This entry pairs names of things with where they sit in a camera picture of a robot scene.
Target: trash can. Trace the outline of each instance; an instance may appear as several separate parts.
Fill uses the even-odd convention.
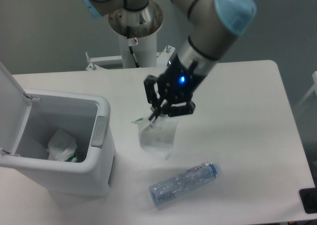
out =
[[[0,62],[0,166],[51,191],[105,196],[115,155],[110,106],[100,96],[23,90]],[[62,128],[76,139],[82,162],[48,160]]]

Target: blue light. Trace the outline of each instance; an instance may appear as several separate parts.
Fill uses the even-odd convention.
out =
[[[179,80],[178,80],[178,82],[179,82],[180,84],[184,84],[185,81],[186,81],[185,76],[181,76],[181,77],[179,78]]]

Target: trash can lid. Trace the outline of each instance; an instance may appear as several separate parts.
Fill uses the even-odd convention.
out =
[[[0,148],[15,152],[31,105],[30,96],[0,62]]]

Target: plastic bottle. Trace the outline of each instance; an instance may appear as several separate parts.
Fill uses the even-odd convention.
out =
[[[187,170],[170,179],[150,186],[150,193],[156,206],[186,194],[216,179],[218,169],[209,162]]]

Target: white tissue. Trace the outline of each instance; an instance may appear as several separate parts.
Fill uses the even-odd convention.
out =
[[[173,151],[177,120],[165,116],[158,117],[153,123],[148,118],[138,123],[140,146],[144,151],[167,160]]]
[[[49,141],[48,151],[50,155],[48,160],[64,162],[74,155],[76,149],[75,138],[59,128]]]

